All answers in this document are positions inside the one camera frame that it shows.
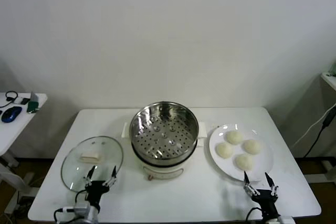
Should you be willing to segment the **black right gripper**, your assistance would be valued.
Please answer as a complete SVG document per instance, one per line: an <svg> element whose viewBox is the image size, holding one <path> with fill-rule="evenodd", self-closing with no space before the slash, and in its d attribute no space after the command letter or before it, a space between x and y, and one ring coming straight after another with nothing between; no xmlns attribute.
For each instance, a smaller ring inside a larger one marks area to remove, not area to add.
<svg viewBox="0 0 336 224"><path fill-rule="evenodd" d="M244 172L244 190L252 201L260 205L263 218L278 218L278 211L275 206L275 202L278 199L277 189L273 179L265 172L266 180L270 187L270 190L255 189L248 178L246 172Z"/></svg>

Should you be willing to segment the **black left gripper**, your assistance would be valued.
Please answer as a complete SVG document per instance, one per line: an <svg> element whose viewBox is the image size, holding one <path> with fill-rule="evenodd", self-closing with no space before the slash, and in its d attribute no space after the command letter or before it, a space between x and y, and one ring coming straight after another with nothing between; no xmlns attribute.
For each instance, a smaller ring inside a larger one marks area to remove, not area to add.
<svg viewBox="0 0 336 224"><path fill-rule="evenodd" d="M105 182L103 180L92 181L91 178L94 171L95 166L93 165L83 180L85 182L85 190L87 192L86 201L88 201L91 206L98 206L101 196L107 192L107 186L112 186L117 181L117 167L114 167L111 178Z"/></svg>

